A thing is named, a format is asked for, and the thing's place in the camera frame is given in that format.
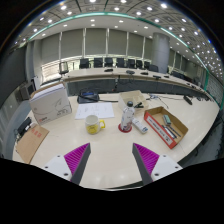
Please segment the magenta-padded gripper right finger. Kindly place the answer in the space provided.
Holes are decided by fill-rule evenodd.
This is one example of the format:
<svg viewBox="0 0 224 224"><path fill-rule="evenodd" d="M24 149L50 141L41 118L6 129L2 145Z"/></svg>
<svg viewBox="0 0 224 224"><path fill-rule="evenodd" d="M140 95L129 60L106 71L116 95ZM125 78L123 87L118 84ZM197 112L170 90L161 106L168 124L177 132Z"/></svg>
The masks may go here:
<svg viewBox="0 0 224 224"><path fill-rule="evenodd" d="M168 155L158 155L137 143L133 144L132 153L136 160L144 185L152 183L182 169L182 167Z"/></svg>

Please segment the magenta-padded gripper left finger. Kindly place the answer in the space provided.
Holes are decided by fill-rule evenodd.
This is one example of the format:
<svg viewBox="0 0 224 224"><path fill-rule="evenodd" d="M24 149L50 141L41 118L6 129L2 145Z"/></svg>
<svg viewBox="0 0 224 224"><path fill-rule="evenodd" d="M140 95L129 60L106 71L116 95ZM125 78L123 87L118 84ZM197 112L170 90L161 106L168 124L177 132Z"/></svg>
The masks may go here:
<svg viewBox="0 0 224 224"><path fill-rule="evenodd" d="M65 155L56 155L43 170L79 185L90 153L90 144L86 143Z"/></svg>

